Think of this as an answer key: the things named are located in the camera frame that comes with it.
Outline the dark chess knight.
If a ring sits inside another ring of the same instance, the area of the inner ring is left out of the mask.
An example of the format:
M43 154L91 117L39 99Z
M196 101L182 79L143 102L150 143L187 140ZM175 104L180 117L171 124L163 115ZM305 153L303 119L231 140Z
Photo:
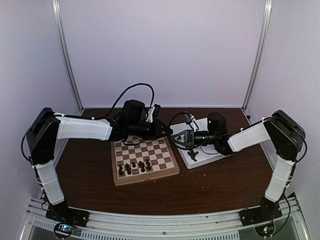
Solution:
M193 149L190 149L190 150L187 151L187 154L190 156L190 158L191 158L194 162L197 161L196 156L199 154L198 151L194 151Z

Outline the dark chess rook small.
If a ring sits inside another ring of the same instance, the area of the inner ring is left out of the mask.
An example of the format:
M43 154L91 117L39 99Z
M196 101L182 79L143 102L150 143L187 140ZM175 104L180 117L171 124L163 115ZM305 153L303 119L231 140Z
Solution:
M129 169L129 170L131 169L131 167L130 167L130 165L128 163L125 164L125 168Z

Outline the dark chess bishop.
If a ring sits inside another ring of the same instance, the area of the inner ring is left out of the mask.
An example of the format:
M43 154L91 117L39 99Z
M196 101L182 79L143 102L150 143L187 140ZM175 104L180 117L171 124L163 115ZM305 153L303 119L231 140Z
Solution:
M119 176L123 176L124 175L123 169L121 167L118 170L118 174L119 174Z

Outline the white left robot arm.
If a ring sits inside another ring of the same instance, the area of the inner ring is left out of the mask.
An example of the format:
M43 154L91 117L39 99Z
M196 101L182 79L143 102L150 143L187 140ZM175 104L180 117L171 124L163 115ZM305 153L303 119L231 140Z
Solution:
M25 131L20 144L23 157L30 162L46 194L52 213L61 222L72 218L56 172L56 145L66 145L76 140L101 142L125 141L136 136L143 141L153 141L172 134L172 129L158 119L160 105L146 108L138 100L127 100L115 116L84 117L57 113L50 107L41 110L32 125ZM24 153L27 144L29 156Z

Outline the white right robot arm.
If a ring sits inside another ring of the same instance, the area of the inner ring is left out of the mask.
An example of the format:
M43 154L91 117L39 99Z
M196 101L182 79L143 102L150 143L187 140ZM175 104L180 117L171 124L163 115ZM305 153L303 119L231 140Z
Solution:
M171 140L188 169L222 160L255 145L264 149L273 146L274 154L269 156L272 177L256 210L259 220L268 220L276 212L275 205L292 181L297 164L306 155L303 128L283 110L235 133L228 132L227 120L219 112L211 112L201 119L187 112L182 115L183 123L170 125Z

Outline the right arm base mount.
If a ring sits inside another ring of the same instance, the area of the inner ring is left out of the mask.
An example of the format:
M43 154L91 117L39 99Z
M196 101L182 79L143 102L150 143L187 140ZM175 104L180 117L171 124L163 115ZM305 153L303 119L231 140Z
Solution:
M279 202L273 202L266 197L262 197L260 205L253 208L245 208L239 212L242 226L249 226L271 221L282 216Z

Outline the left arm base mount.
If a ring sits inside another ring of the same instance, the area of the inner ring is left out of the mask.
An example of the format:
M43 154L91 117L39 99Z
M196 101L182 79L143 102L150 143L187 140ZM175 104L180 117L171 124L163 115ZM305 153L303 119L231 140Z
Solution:
M70 226L86 227L90 213L86 210L70 208L67 201L53 205L48 202L45 217L57 222L66 223Z

